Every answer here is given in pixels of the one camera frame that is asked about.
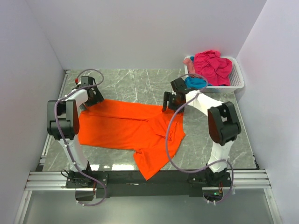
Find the orange t shirt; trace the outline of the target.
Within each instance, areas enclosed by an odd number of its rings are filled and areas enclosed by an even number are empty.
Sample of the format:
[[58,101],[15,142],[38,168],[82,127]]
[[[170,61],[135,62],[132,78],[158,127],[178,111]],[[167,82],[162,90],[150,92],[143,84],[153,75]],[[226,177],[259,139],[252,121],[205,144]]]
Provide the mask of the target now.
[[134,160],[145,180],[152,178],[178,151],[185,137],[183,114],[178,114],[168,138],[166,131],[174,112],[162,112],[160,105],[106,99],[79,116],[80,144],[119,150],[133,150]]

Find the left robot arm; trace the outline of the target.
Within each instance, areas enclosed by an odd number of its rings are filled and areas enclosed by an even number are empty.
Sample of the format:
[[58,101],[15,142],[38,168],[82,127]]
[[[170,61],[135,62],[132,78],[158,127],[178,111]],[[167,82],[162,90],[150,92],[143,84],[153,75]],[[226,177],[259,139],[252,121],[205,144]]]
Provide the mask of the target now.
[[47,102],[47,132],[64,148],[70,172],[79,173],[77,182],[84,188],[92,185],[93,175],[78,140],[79,114],[103,100],[95,79],[83,76],[69,94]]

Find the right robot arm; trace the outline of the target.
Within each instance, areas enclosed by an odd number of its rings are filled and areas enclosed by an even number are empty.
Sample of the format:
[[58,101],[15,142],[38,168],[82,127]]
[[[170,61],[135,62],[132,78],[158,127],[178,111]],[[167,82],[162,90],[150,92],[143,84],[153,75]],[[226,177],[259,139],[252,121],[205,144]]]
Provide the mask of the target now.
[[230,101],[217,101],[194,87],[188,88],[181,77],[173,80],[171,86],[173,93],[165,92],[163,102],[163,112],[166,109],[174,111],[166,131],[166,138],[168,138],[176,115],[183,112],[185,106],[189,105],[207,116],[208,131],[213,144],[208,164],[200,169],[187,171],[177,167],[171,160],[168,140],[165,140],[165,149],[169,161],[177,170],[184,173],[206,171],[206,183],[210,186],[216,186],[226,174],[230,149],[242,130],[235,106]]

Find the teal blue t shirt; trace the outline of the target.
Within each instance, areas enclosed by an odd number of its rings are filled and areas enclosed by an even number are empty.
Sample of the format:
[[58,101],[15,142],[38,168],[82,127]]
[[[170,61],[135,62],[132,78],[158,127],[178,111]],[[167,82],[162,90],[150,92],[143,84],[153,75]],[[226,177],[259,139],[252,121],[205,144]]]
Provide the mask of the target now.
[[207,77],[201,73],[197,74],[200,75],[200,78],[192,78],[187,75],[185,78],[185,84],[188,88],[195,88],[195,89],[204,89],[207,86],[212,86],[212,84],[208,81]]

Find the light pink t shirt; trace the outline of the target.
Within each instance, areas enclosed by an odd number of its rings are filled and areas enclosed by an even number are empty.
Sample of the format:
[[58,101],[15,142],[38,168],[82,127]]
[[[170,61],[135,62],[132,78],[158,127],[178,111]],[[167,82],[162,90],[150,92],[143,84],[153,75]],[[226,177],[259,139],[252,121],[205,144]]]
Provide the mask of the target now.
[[185,58],[183,60],[183,64],[187,67],[187,71],[186,74],[188,74],[189,77],[192,78],[200,78],[200,75],[196,73],[193,61],[191,60],[191,58]]

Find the magenta t shirt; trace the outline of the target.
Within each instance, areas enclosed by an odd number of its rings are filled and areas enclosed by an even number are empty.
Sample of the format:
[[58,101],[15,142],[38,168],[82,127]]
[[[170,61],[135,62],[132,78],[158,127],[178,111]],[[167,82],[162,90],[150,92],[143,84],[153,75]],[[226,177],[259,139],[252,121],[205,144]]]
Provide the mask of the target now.
[[196,73],[207,79],[212,86],[230,86],[229,74],[232,62],[216,50],[197,53],[193,60]]

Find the right aluminium rail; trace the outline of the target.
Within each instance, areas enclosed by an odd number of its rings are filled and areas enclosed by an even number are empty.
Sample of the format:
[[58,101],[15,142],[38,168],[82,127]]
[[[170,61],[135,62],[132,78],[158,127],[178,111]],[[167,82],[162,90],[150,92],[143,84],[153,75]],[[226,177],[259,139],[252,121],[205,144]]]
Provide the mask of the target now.
[[234,189],[271,189],[271,183],[265,169],[235,170]]

